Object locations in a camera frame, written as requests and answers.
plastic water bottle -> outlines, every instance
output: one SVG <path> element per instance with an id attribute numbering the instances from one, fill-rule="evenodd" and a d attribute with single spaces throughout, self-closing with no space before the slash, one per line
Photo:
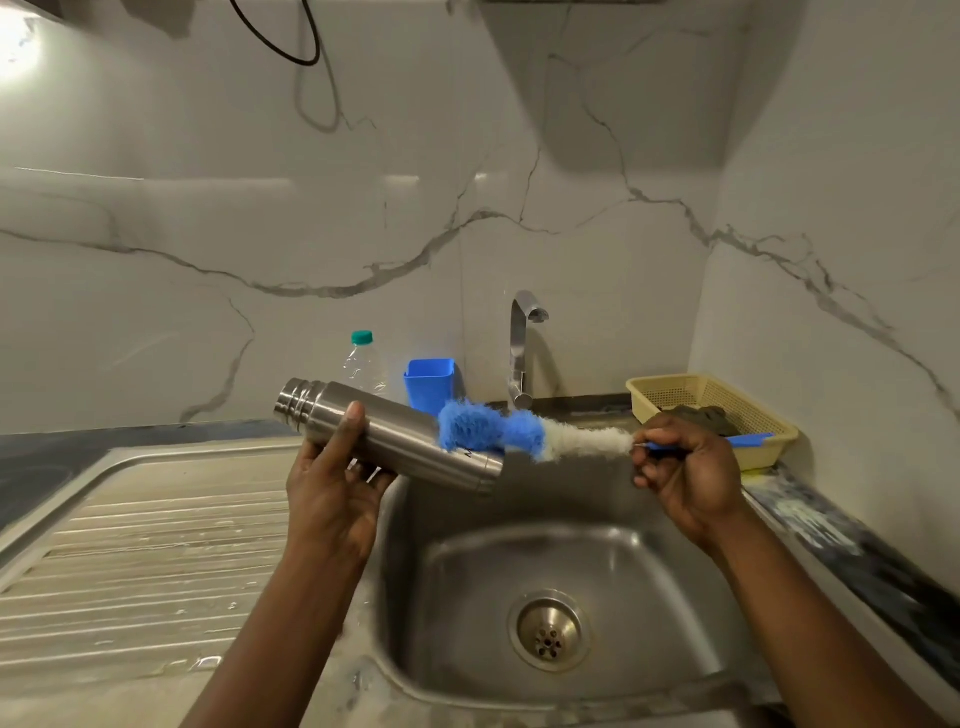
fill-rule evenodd
<path id="1" fill-rule="evenodd" d="M 350 335 L 353 351 L 344 362 L 344 384 L 378 397 L 387 396 L 387 373 L 380 353 L 373 346 L 372 331 Z"/>

black cable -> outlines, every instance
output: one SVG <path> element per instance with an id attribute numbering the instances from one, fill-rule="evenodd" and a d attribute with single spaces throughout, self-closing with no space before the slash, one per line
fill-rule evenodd
<path id="1" fill-rule="evenodd" d="M 289 62 L 296 63 L 297 65 L 305 65 L 305 66 L 317 65 L 317 63 L 320 61 L 320 48 L 321 48 L 320 31 L 317 30 L 317 21 L 314 19 L 313 12 L 310 10 L 310 3 L 308 2 L 308 0 L 301 0 L 301 2 L 303 3 L 303 12 L 306 14 L 307 22 L 310 23 L 310 32 L 313 34 L 314 47 L 317 49 L 316 53 L 314 53 L 313 55 L 313 58 L 310 59 L 309 61 L 306 61 L 304 59 L 299 59 L 296 56 L 291 56 L 289 53 L 287 53 L 283 49 L 277 48 L 275 45 L 273 45 L 272 42 L 270 42 L 270 40 L 268 40 L 262 33 L 260 33 L 260 31 L 258 31 L 253 26 L 253 24 L 247 19 L 247 17 L 243 14 L 243 11 L 240 10 L 240 6 L 237 5 L 236 0 L 230 0 L 230 4 L 233 6 L 233 9 L 236 11 L 237 15 L 240 16 L 240 19 L 243 20 L 243 24 L 246 25 L 248 29 L 250 29 L 250 32 L 253 33 L 260 40 L 261 43 L 267 46 L 270 50 L 272 50 L 278 56 L 282 56 Z"/>

hand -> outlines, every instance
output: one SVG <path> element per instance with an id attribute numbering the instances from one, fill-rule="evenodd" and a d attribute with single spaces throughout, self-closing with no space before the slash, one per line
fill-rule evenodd
<path id="1" fill-rule="evenodd" d="M 355 560 L 361 568 L 370 557 L 380 500 L 396 475 L 380 471 L 368 483 L 375 466 L 361 462 L 349 466 L 350 453 L 366 426 L 363 404 L 356 401 L 326 447 L 303 442 L 287 478 L 288 552 Z"/>
<path id="2" fill-rule="evenodd" d="M 670 520 L 710 556 L 717 555 L 718 540 L 728 526 L 756 517 L 743 497 L 733 448 L 724 438 L 660 413 L 634 440 L 638 446 L 649 442 L 688 451 L 681 462 L 634 447 L 634 483 L 656 493 Z"/>

sink drain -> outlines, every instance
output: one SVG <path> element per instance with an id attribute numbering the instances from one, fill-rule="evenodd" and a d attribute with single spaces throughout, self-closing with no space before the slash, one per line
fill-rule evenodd
<path id="1" fill-rule="evenodd" d="M 511 610 L 508 628 L 514 650 L 533 667 L 559 672 L 576 667 L 587 656 L 586 621 L 563 592 L 526 595 Z"/>

faucet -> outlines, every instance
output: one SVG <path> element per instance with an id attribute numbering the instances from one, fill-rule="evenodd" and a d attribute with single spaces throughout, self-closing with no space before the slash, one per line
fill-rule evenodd
<path id="1" fill-rule="evenodd" d="M 527 322 L 542 324 L 550 314 L 530 291 L 517 291 L 510 309 L 510 376 L 507 402 L 511 409 L 530 409 L 534 398 L 527 393 Z"/>

